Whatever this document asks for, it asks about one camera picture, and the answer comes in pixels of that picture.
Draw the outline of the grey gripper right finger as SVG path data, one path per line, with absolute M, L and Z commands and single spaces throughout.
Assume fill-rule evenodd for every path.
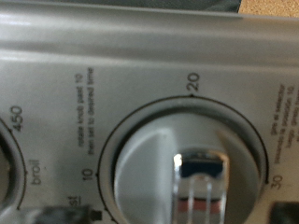
M 270 212 L 269 224 L 299 224 L 299 203 L 274 203 Z

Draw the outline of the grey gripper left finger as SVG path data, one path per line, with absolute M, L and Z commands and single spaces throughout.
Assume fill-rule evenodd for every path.
M 45 206 L 20 211 L 18 224 L 93 224 L 102 212 L 84 206 Z

